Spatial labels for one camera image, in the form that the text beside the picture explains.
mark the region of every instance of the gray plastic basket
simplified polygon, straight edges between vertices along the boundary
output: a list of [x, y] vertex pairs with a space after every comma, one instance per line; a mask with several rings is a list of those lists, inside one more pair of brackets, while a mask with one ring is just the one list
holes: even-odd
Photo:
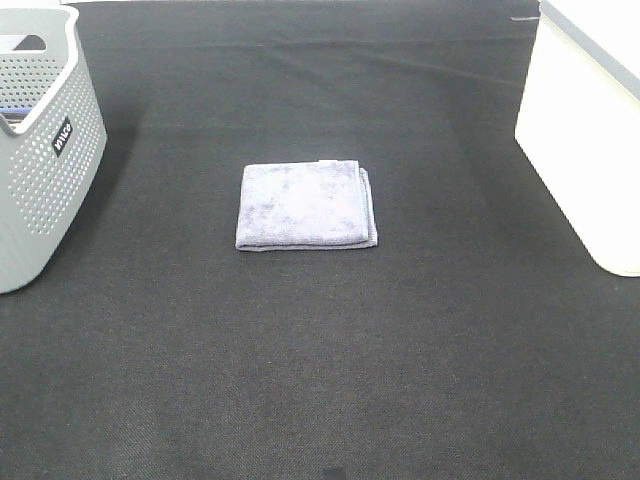
[[43, 51], [0, 53], [0, 293], [33, 280], [71, 224], [107, 139], [70, 7], [0, 8], [0, 34]]

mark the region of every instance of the basket label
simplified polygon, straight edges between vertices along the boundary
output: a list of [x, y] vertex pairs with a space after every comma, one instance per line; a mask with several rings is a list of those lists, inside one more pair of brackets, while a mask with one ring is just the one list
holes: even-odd
[[62, 155], [62, 151], [64, 147], [67, 145], [69, 141], [69, 137], [71, 137], [71, 132], [73, 132], [73, 127], [71, 126], [71, 120], [69, 117], [64, 119], [62, 122], [62, 126], [55, 137], [53, 137], [53, 141], [51, 142], [51, 146], [53, 147], [53, 151], [56, 152], [56, 157]]

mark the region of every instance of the basket rim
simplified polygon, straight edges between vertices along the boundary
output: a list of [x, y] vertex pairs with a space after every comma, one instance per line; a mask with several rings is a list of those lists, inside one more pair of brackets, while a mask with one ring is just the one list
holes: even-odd
[[25, 117], [15, 130], [9, 126], [7, 121], [0, 115], [0, 129], [11, 137], [17, 137], [28, 132], [29, 129], [37, 122], [49, 104], [56, 97], [62, 86], [69, 79], [69, 76], [78, 64], [78, 44], [76, 41], [76, 23], [78, 21], [78, 10], [66, 5], [50, 5], [50, 6], [38, 6], [38, 7], [0, 7], [0, 10], [57, 10], [67, 13], [68, 18], [65, 21], [64, 31], [67, 39], [68, 57], [64, 67], [47, 89], [45, 94], [40, 98], [38, 103], [33, 107], [29, 114]]

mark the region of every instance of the floor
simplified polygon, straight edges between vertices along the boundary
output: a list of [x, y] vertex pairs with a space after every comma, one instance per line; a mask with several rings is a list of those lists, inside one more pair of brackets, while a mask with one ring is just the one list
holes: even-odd
[[[79, 9], [109, 141], [0, 298], [0, 477], [640, 476], [640, 284], [513, 139], [535, 2]], [[380, 245], [236, 251], [244, 165], [319, 158]]]

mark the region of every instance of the microfiber cloth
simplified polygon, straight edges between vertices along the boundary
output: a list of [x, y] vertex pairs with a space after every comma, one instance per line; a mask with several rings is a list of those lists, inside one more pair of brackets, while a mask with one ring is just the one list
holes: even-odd
[[369, 177], [357, 161], [245, 167], [237, 249], [343, 250], [377, 244]]

